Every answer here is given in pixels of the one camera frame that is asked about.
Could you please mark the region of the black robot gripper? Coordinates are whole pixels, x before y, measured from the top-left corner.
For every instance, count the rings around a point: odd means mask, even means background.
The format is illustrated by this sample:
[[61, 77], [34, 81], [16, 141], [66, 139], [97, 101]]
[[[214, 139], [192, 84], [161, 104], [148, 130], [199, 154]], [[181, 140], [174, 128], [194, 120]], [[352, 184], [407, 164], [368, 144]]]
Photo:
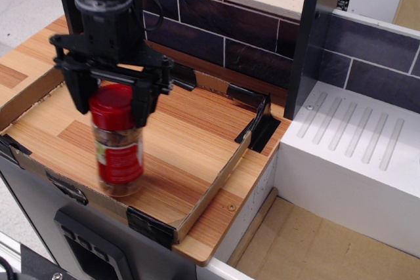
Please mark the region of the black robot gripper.
[[146, 126], [160, 94], [172, 89], [174, 62], [146, 44], [142, 0], [74, 0], [83, 31], [54, 35], [54, 59], [76, 109], [85, 115], [100, 80], [132, 86], [136, 128]]

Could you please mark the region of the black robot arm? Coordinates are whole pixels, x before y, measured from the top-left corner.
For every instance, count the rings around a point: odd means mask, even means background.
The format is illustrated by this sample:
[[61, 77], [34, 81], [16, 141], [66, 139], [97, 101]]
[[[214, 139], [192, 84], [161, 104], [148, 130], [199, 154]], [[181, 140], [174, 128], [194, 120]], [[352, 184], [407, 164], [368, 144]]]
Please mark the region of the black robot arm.
[[158, 96], [172, 89], [174, 62], [145, 42], [142, 0], [62, 0], [62, 6], [69, 33], [49, 41], [77, 110], [90, 111], [100, 80], [129, 85], [135, 127], [144, 127]]

